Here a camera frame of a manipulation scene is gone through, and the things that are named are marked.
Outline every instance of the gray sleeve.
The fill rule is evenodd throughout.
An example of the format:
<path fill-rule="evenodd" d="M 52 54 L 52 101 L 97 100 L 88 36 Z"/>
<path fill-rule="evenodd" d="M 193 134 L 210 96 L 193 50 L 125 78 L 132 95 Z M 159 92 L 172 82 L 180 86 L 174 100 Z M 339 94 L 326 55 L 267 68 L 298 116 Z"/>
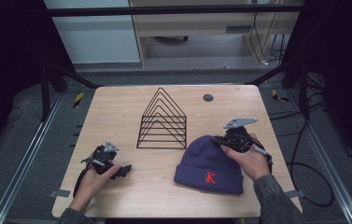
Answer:
<path fill-rule="evenodd" d="M 76 210 L 66 208 L 62 216 L 57 220 L 58 224 L 96 224 L 88 217 L 77 212 Z"/>
<path fill-rule="evenodd" d="M 260 201 L 262 224 L 298 224 L 305 223 L 300 210 L 283 192 L 272 175 L 266 175 L 254 182 L 254 190 Z"/>

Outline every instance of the white cabinet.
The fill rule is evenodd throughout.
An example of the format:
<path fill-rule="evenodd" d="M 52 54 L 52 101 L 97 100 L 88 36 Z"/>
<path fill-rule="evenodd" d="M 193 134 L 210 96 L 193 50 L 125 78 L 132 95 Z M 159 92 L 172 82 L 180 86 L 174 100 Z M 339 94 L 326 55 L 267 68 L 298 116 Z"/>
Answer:
<path fill-rule="evenodd" d="M 128 0 L 45 0 L 47 8 L 128 7 Z M 140 63 L 131 16 L 54 17 L 72 63 Z"/>

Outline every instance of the small round object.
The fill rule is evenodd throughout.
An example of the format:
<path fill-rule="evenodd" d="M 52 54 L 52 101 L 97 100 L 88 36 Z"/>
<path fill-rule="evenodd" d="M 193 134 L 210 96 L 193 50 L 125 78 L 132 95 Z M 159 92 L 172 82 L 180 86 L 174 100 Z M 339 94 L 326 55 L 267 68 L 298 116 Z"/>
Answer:
<path fill-rule="evenodd" d="M 212 102 L 214 100 L 214 96 L 212 94 L 205 94 L 203 96 L 203 99 L 206 101 L 206 102 Z"/>

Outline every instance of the left hand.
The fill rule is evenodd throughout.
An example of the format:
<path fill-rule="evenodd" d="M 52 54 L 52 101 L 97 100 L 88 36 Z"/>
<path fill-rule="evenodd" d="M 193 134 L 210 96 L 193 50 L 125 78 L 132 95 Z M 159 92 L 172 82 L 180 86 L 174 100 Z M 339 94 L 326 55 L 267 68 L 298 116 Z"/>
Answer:
<path fill-rule="evenodd" d="M 103 188 L 109 178 L 114 175 L 119 168 L 120 165 L 114 164 L 102 175 L 98 175 L 94 168 L 90 168 L 80 181 L 77 194 L 70 203 L 69 208 L 85 214 L 91 199 Z"/>

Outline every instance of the hand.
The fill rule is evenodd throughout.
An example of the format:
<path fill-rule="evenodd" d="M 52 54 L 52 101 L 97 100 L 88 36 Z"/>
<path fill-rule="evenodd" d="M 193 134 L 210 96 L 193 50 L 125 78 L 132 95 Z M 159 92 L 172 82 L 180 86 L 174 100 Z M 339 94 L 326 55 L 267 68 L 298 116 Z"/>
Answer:
<path fill-rule="evenodd" d="M 94 168 L 89 169 L 80 181 L 77 194 L 70 203 L 69 208 L 85 214 L 91 199 L 103 188 L 109 178 L 114 175 L 119 168 L 120 165 L 114 165 L 102 175 L 98 175 Z"/>
<path fill-rule="evenodd" d="M 251 133 L 250 136 L 257 139 L 257 135 L 254 133 Z M 260 154 L 257 150 L 251 148 L 245 153 L 240 153 L 230 147 L 221 146 L 221 148 L 228 157 L 235 160 L 242 167 L 246 175 L 253 181 L 271 173 L 265 156 Z"/>

